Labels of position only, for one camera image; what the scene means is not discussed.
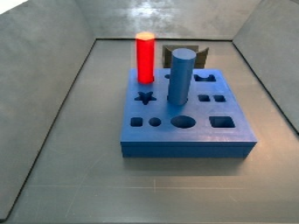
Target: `shape sorter board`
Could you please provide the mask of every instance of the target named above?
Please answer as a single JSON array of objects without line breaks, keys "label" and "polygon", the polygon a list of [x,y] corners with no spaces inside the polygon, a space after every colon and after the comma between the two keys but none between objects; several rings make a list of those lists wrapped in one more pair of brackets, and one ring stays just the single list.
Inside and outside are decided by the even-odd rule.
[{"label": "shape sorter board", "polygon": [[220,70],[193,69],[188,101],[167,101],[171,69],[140,84],[131,69],[120,137],[125,158],[244,158],[257,140]]}]

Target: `dark gray block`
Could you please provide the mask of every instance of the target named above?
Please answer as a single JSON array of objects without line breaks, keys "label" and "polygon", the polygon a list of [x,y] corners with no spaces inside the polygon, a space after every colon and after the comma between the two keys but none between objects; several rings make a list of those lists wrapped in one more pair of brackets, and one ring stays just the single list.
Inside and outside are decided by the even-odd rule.
[{"label": "dark gray block", "polygon": [[177,48],[187,48],[196,52],[196,59],[193,68],[204,68],[205,60],[209,52],[207,47],[203,50],[199,50],[196,45],[164,45],[163,46],[163,68],[169,68],[172,66],[172,52]]},{"label": "dark gray block", "polygon": [[259,140],[247,159],[121,157],[135,42],[97,41],[5,224],[297,223],[297,136],[236,48],[156,41],[156,67],[163,45],[209,47]]},{"label": "dark gray block", "polygon": [[0,15],[0,220],[14,203],[95,38],[71,0]]},{"label": "dark gray block", "polygon": [[264,0],[233,44],[299,132],[299,4]]}]

